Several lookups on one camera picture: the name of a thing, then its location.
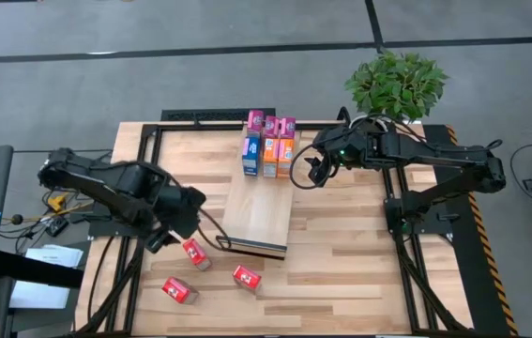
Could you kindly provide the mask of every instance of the yellow and black hazard tape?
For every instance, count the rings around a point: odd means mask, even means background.
[[[457,145],[457,137],[455,136],[455,130],[453,129],[453,127],[447,125],[447,131],[449,133],[449,138],[451,139],[451,142],[454,145]],[[472,213],[474,214],[474,223],[476,223],[477,230],[479,231],[482,248],[487,256],[489,271],[491,272],[491,275],[493,275],[494,287],[497,289],[497,295],[499,297],[499,301],[501,302],[503,313],[506,315],[506,322],[509,326],[509,334],[517,336],[518,328],[516,327],[516,323],[513,320],[513,314],[511,313],[511,309],[509,308],[508,298],[506,297],[506,291],[503,288],[503,284],[501,283],[501,278],[499,278],[497,263],[495,263],[494,261],[493,252],[491,251],[491,244],[489,244],[487,232],[484,229],[484,225],[482,224],[482,215],[480,214],[480,209],[478,204],[476,203],[476,198],[474,197],[473,192],[468,194],[468,200],[470,202],[470,207],[472,208]]]

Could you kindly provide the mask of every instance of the orange box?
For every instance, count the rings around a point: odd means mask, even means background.
[[[264,140],[264,177],[275,178],[278,171],[279,139],[266,138]]]
[[[295,156],[295,140],[280,139],[278,149],[278,177],[290,176],[293,156]]]

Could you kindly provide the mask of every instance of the potted plant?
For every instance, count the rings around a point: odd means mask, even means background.
[[[359,65],[344,87],[353,94],[357,111],[366,114],[357,119],[382,114],[413,122],[430,114],[443,96],[447,78],[435,61],[419,54],[385,51]]]

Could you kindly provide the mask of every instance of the wooden table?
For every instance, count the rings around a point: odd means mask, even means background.
[[[113,161],[136,160],[142,127],[141,122],[120,124]],[[421,126],[413,128],[423,132]],[[308,145],[316,133],[301,132],[300,147]],[[163,134],[160,166],[183,184],[204,192],[205,209],[219,222],[230,190],[231,163],[239,151],[239,135],[240,131]],[[297,179],[308,183],[306,172],[307,166],[302,164]],[[412,190],[435,184],[433,169],[428,166],[408,166],[406,175]],[[193,237],[213,261],[209,271],[195,268],[179,245],[157,254],[145,253],[132,334],[410,332],[399,263],[382,208],[385,197],[381,173],[371,170],[341,170],[322,189],[296,189],[283,261],[218,252],[197,234]],[[208,221],[203,220],[201,226],[208,236],[217,235]],[[431,287],[454,316],[471,327],[452,247],[437,235],[420,239]],[[86,322],[90,287],[106,242],[106,238],[96,239],[90,249],[76,308],[78,327]],[[99,273],[93,312],[111,289],[118,249],[119,239],[115,239]],[[257,296],[235,285],[232,272],[238,264],[263,276]],[[160,289],[168,276],[196,286],[200,299],[193,305],[175,303]],[[414,288],[420,326],[425,327],[421,295]],[[128,290],[124,290],[117,329],[123,327],[127,299]]]

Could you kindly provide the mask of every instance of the red can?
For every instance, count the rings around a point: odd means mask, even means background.
[[[207,254],[205,254],[205,251],[201,245],[199,245],[199,242],[191,238],[184,242],[182,247],[184,248],[184,251],[187,252],[190,260],[192,260],[192,264],[194,264],[197,269],[203,271],[211,267],[211,261],[207,258]]]
[[[180,304],[191,304],[199,296],[199,291],[176,277],[168,278],[161,289]]]
[[[252,293],[257,291],[259,288],[259,282],[262,280],[262,276],[241,265],[236,268],[232,276],[235,278],[235,282],[237,284],[246,288]]]

